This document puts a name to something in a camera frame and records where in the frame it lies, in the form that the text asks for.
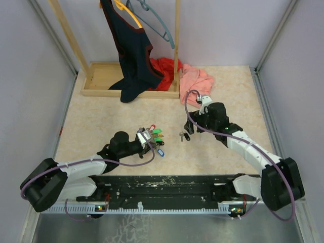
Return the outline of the green key tag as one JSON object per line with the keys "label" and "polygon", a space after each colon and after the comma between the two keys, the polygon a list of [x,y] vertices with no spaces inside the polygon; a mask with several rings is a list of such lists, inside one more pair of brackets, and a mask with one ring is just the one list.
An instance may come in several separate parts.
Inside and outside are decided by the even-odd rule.
{"label": "green key tag", "polygon": [[153,129],[152,133],[153,134],[159,134],[159,133],[162,133],[162,130],[161,129]]}
{"label": "green key tag", "polygon": [[163,142],[162,138],[159,138],[159,137],[155,137],[155,138],[154,138],[154,141],[155,141],[155,142]]}

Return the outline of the blue key tag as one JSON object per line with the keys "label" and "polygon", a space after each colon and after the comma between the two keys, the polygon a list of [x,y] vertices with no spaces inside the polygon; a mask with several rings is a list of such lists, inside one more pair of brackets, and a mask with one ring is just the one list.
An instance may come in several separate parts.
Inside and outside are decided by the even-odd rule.
{"label": "blue key tag", "polygon": [[158,153],[161,157],[164,157],[164,156],[165,156],[165,153],[164,153],[163,150],[160,149],[160,148],[157,150],[157,153]]}

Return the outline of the red key tag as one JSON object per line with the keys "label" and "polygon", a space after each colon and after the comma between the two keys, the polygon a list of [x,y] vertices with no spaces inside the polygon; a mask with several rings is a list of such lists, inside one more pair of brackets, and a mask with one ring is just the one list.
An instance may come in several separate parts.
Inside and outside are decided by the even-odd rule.
{"label": "red key tag", "polygon": [[152,130],[154,130],[156,128],[156,126],[154,125],[154,124],[152,124],[148,129],[150,130],[150,131],[152,131]]}

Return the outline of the black headed key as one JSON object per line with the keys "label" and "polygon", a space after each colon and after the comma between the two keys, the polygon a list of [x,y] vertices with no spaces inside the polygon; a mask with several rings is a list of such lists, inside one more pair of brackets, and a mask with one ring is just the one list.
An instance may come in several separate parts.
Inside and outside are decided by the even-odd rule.
{"label": "black headed key", "polygon": [[180,132],[179,133],[179,136],[180,136],[182,142],[184,140],[186,140],[186,141],[190,141],[191,140],[190,139],[190,136],[189,136],[189,134],[187,132]]}

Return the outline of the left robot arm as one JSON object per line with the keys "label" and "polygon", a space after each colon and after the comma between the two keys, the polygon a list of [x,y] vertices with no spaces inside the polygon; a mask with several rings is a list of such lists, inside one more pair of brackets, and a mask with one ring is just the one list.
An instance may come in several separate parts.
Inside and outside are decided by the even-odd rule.
{"label": "left robot arm", "polygon": [[58,201],[86,197],[99,201],[105,188],[96,176],[111,172],[121,166],[121,159],[132,155],[140,158],[151,151],[160,152],[164,142],[145,128],[140,128],[133,141],[129,134],[119,131],[109,143],[90,158],[59,163],[53,158],[44,159],[20,185],[20,195],[29,201],[36,212],[44,212]]}

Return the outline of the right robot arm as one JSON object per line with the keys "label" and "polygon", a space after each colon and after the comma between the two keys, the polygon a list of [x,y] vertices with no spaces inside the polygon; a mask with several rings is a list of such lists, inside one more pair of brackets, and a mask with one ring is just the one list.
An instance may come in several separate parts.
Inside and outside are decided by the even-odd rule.
{"label": "right robot arm", "polygon": [[263,200],[277,211],[304,197],[305,190],[297,163],[290,157],[281,158],[253,141],[239,125],[230,122],[223,103],[214,102],[202,111],[187,112],[184,129],[189,134],[209,132],[225,147],[237,152],[259,174],[237,175],[226,187],[231,200],[244,194]]}

